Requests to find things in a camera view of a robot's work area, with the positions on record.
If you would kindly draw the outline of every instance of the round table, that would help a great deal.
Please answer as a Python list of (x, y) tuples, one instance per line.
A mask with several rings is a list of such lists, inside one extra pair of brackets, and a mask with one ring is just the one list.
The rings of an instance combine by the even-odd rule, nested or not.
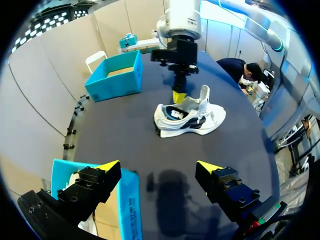
[(198, 98), (203, 84), (210, 103), (226, 110), (222, 125), (207, 135), (185, 133), (160, 138), (153, 124), (158, 104), (172, 103), (174, 74), (143, 54), (139, 94), (91, 103), (86, 108), (74, 160), (104, 164), (120, 160), (140, 180), (140, 209), (146, 240), (229, 239), (237, 225), (218, 204), (211, 204), (195, 179), (196, 162), (239, 171), (243, 183), (259, 189), (261, 201), (279, 197), (273, 145), (247, 97), (231, 77), (204, 52), (199, 74), (187, 77), (189, 96)]

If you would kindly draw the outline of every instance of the shoe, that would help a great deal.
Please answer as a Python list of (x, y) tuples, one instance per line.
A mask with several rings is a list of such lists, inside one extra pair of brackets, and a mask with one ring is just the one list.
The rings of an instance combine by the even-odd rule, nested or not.
[(154, 112), (155, 130), (161, 138), (170, 138), (192, 132), (211, 133), (226, 118), (223, 107), (209, 103), (210, 88), (201, 87), (200, 98), (186, 97), (181, 104), (159, 104)]

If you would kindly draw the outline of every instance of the small teal object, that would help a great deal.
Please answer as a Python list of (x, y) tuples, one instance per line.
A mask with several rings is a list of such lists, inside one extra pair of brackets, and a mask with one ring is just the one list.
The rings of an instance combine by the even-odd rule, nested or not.
[(139, 50), (109, 57), (96, 68), (84, 87), (94, 102), (141, 92), (143, 73)]
[(122, 38), (120, 41), (119, 41), (119, 45), (120, 45), (120, 48), (124, 49), (126, 47), (129, 47), (129, 46), (132, 46), (132, 45), (136, 45), (138, 42), (138, 37), (137, 35), (126, 35), (124, 38)]

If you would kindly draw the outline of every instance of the desk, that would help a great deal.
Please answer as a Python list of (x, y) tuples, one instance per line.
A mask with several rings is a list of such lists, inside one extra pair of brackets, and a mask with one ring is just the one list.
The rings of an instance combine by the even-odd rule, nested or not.
[(74, 160), (95, 164), (120, 160), (122, 168), (137, 172), (145, 240), (230, 239), (237, 225), (210, 203), (199, 186), (196, 161), (238, 170), (246, 185), (260, 190), (262, 201), (279, 197), (273, 145), (262, 122), (231, 77), (199, 52), (199, 74), (187, 77), (189, 95), (198, 98), (201, 86), (208, 85), (210, 103), (223, 106), (226, 118), (207, 135), (160, 138), (153, 115), (158, 104), (171, 103), (174, 74), (151, 62), (150, 54), (142, 55), (142, 60), (141, 93), (92, 102), (86, 108)]

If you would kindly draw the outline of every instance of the navy logo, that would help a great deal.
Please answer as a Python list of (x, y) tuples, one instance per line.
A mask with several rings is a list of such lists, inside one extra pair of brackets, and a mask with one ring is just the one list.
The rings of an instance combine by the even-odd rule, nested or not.
[(206, 118), (203, 116), (200, 120), (197, 117), (191, 118), (189, 121), (187, 121), (180, 129), (200, 129), (202, 127), (202, 124), (206, 122)]

